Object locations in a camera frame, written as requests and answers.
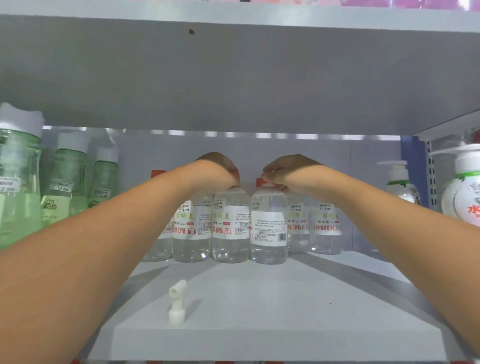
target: shelf board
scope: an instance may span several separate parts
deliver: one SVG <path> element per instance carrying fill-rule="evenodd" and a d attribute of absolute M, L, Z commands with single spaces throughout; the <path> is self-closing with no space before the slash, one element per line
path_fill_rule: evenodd
<path fill-rule="evenodd" d="M 0 49 L 0 100 L 51 125 L 409 135 L 480 108 L 478 12 L 3 0 Z"/>
<path fill-rule="evenodd" d="M 188 281 L 186 321 L 168 289 Z M 278 266 L 144 263 L 82 355 L 92 360 L 445 361 L 456 335 L 390 263 L 355 252 Z"/>

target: shelf underside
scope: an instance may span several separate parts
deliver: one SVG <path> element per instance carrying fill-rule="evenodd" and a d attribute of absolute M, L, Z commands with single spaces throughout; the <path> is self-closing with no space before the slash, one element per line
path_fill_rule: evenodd
<path fill-rule="evenodd" d="M 186 321 L 168 289 L 188 281 Z M 391 264 L 359 253 L 285 264 L 140 264 L 83 351 L 110 360 L 445 361 L 461 341 Z"/>
<path fill-rule="evenodd" d="M 440 19 L 449 31 L 423 31 L 361 28 L 344 8 L 285 5 L 297 23 L 319 18 L 302 27 L 283 21 L 280 5 L 179 1 L 190 9 L 182 17 L 172 2 L 149 3 L 170 4 L 161 17 L 176 20 L 0 15 L 0 101 L 41 110 L 50 125 L 386 135 L 480 108 L 480 34 L 451 29 L 455 19 L 480 24 L 477 13 L 451 12 L 460 17 Z M 259 6 L 269 25 L 201 22 L 242 6 Z M 178 21 L 194 20 L 192 9 L 205 10 L 199 23 Z M 369 11 L 404 14 L 404 23 L 441 13 Z M 329 14 L 356 28 L 333 27 Z"/>

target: clear plastic bottle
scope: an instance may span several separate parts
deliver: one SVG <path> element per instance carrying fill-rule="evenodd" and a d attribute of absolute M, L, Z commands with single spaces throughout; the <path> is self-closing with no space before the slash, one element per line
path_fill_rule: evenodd
<path fill-rule="evenodd" d="M 85 169 L 88 143 L 89 140 L 82 135 L 59 134 L 51 177 L 42 197 L 44 226 L 87 209 Z"/>
<path fill-rule="evenodd" d="M 212 196 L 185 201 L 175 213 L 173 258 L 195 263 L 208 259 L 212 245 Z"/>
<path fill-rule="evenodd" d="M 39 162 L 43 115 L 0 106 L 0 249 L 42 228 Z"/>
<path fill-rule="evenodd" d="M 342 252 L 342 227 L 336 207 L 320 201 L 310 202 L 310 251 L 319 254 Z"/>
<path fill-rule="evenodd" d="M 288 191 L 288 252 L 304 254 L 308 252 L 309 235 L 309 208 L 305 196 Z"/>
<path fill-rule="evenodd" d="M 166 170 L 153 170 L 152 178 L 165 173 Z M 145 254 L 142 262 L 160 262 L 168 260 L 173 255 L 173 227 L 175 225 L 175 215 L 172 216 L 167 226 L 163 229 L 155 243 L 153 243 L 150 250 Z"/>
<path fill-rule="evenodd" d="M 287 197 L 278 185 L 257 178 L 250 205 L 250 259 L 261 264 L 287 260 Z"/>
<path fill-rule="evenodd" d="M 238 186 L 215 195 L 212 257 L 220 263 L 240 263 L 250 254 L 250 197 Z"/>
<path fill-rule="evenodd" d="M 116 148 L 99 148 L 93 166 L 87 207 L 92 208 L 115 197 L 119 190 L 119 155 Z"/>

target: white plastic piece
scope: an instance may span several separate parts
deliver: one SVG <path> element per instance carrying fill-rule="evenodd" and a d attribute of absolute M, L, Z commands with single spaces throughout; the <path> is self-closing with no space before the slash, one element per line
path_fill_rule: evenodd
<path fill-rule="evenodd" d="M 57 149 L 70 149 L 87 153 L 90 139 L 80 133 L 60 133 Z"/>
<path fill-rule="evenodd" d="M 187 281 L 182 279 L 168 290 L 168 295 L 173 300 L 172 307 L 168 311 L 168 321 L 172 325 L 180 325 L 185 320 L 185 308 L 183 308 L 183 295 L 187 288 Z"/>
<path fill-rule="evenodd" d="M 457 154 L 455 159 L 455 173 L 480 170 L 480 144 L 465 144 L 431 152 L 435 154 Z"/>
<path fill-rule="evenodd" d="M 104 160 L 105 162 L 119 162 L 119 152 L 117 148 L 98 148 L 96 152 L 97 160 Z"/>
<path fill-rule="evenodd" d="M 391 166 L 390 181 L 408 181 L 408 170 L 406 160 L 387 160 L 377 164 Z"/>
<path fill-rule="evenodd" d="M 7 102 L 0 105 L 0 129 L 17 130 L 41 138 L 43 124 L 40 111 L 20 110 Z"/>

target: green plastic bottle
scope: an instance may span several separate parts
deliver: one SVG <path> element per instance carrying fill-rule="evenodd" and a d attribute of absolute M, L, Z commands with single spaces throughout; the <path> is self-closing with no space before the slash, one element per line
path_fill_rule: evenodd
<path fill-rule="evenodd" d="M 40 111 L 0 105 L 0 249 L 42 228 Z"/>
<path fill-rule="evenodd" d="M 89 139 L 60 133 L 52 172 L 42 197 L 42 222 L 53 224 L 87 209 L 85 170 Z"/>
<path fill-rule="evenodd" d="M 116 148 L 99 148 L 93 167 L 92 185 L 88 192 L 88 208 L 97 206 L 118 194 L 119 155 Z"/>

